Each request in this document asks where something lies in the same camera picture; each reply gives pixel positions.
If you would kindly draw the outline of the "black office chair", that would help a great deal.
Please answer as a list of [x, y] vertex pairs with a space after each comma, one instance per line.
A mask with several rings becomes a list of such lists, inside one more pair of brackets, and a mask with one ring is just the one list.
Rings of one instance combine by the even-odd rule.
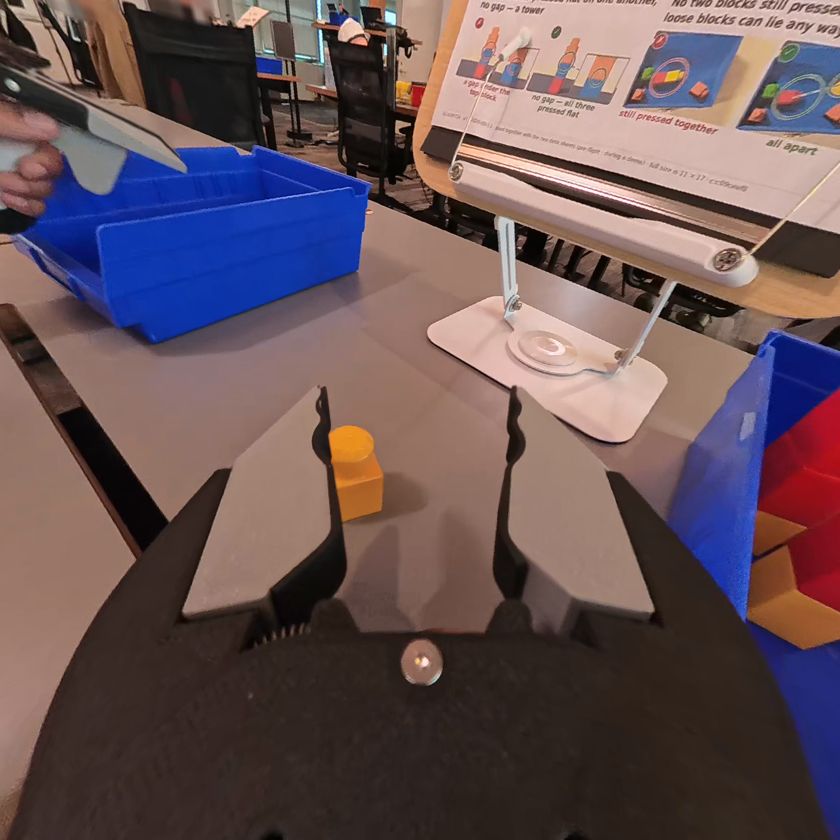
[[414, 121], [396, 112], [396, 88], [378, 38], [348, 18], [329, 46], [338, 97], [338, 155], [348, 175], [366, 174], [377, 184], [374, 199], [396, 206], [385, 186], [413, 164]]
[[250, 28], [199, 24], [123, 6], [146, 108], [250, 151], [266, 145]]

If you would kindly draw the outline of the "person's left hand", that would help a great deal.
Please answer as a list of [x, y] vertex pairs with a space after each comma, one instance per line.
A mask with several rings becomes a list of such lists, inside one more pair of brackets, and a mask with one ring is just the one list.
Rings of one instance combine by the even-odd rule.
[[4, 207], [29, 217], [43, 214], [46, 198], [62, 172], [62, 156], [53, 143], [59, 135], [60, 125], [50, 116], [2, 101], [2, 141], [30, 149], [29, 154], [19, 157], [15, 166], [2, 170], [1, 201]]

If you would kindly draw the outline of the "blue plastic bin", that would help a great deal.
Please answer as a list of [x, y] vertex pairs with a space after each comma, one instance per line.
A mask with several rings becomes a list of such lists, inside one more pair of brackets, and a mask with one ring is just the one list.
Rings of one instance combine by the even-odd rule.
[[112, 191], [70, 169], [15, 248], [118, 329], [161, 343], [357, 271], [371, 185], [258, 147], [129, 153]]
[[[839, 353], [771, 331], [690, 445], [668, 524], [745, 620], [763, 452], [838, 390]], [[799, 649], [748, 624], [792, 714], [839, 838], [839, 643]]]

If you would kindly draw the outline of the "printed instruction sheet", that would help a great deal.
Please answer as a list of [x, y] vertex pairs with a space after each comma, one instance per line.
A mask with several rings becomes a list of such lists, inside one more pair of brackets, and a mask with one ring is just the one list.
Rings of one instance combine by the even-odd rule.
[[468, 2], [433, 124], [838, 232], [839, 2]]

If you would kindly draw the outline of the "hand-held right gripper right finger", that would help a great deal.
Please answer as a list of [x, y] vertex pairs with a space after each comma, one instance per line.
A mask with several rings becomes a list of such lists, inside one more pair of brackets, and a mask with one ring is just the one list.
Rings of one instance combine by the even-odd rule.
[[655, 612], [608, 471], [520, 386], [510, 391], [493, 576], [537, 634], [583, 613], [645, 623]]

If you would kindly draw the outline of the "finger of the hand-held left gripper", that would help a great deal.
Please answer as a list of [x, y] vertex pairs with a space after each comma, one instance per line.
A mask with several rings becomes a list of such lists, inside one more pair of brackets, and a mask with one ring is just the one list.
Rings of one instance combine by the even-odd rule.
[[100, 108], [84, 109], [81, 120], [59, 117], [59, 151], [80, 186], [96, 195], [114, 188], [130, 153], [186, 173], [181, 156], [155, 132]]

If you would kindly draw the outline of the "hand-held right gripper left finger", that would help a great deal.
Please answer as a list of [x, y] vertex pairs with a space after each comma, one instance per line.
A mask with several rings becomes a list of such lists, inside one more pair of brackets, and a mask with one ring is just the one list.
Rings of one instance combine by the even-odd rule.
[[330, 431], [327, 388], [314, 386], [236, 458], [184, 618], [256, 611], [309, 621], [336, 595], [346, 552]]

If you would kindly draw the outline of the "black floor lamp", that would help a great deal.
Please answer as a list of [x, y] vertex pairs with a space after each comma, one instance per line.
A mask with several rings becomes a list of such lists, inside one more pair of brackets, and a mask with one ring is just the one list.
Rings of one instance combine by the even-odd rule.
[[[285, 14], [287, 22], [287, 33], [284, 35], [283, 50], [285, 55], [283, 60], [285, 66], [290, 70], [290, 75], [297, 76], [296, 64], [296, 43], [291, 22], [291, 7], [290, 2], [285, 1]], [[300, 114], [300, 100], [298, 94], [298, 82], [293, 80], [290, 83], [290, 125], [291, 128], [287, 131], [287, 145], [291, 148], [300, 149], [312, 141], [311, 132], [304, 130], [301, 125]]]

